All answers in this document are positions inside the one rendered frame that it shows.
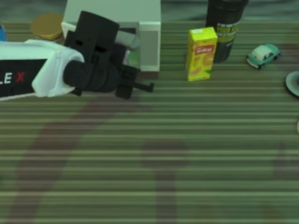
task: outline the blue object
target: blue object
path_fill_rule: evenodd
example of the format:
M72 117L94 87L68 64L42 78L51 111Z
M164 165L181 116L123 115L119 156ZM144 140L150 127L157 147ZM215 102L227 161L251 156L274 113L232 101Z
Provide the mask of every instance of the blue object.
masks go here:
M280 56L280 50L273 44L262 44L255 48L246 57L246 61L254 68L261 69L265 64L276 60Z
M6 32L2 24L0 24L0 41L7 41Z

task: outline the black cup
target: black cup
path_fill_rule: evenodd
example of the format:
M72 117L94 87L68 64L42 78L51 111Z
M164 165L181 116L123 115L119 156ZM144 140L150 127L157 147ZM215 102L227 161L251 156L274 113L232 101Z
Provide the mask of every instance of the black cup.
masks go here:
M249 0L209 0L206 27L214 27L218 36L214 62L227 60L233 47L244 8Z

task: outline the black label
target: black label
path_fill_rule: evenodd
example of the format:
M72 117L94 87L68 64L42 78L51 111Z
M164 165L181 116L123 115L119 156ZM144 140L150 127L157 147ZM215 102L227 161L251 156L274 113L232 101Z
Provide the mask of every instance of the black label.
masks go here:
M0 98L34 93L32 82L46 59L1 60Z

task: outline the yellow juice box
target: yellow juice box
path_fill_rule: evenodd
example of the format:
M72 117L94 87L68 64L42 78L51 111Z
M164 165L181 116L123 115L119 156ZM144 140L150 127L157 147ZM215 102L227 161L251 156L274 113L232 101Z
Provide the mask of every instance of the yellow juice box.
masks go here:
M217 34L213 27L189 30L185 69L188 81L210 78Z

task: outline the wooden table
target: wooden table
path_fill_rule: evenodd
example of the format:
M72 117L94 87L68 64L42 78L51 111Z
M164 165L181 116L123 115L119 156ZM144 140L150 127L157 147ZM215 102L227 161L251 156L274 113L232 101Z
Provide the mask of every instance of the wooden table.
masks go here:
M299 101L284 79L299 70L299 22L243 22L230 58L214 66L212 78L188 83L187 30L201 26L163 24L162 70L152 94L1 102L0 221L298 219ZM33 37L28 23L5 27L11 41ZM255 70L245 56L265 42L282 56Z

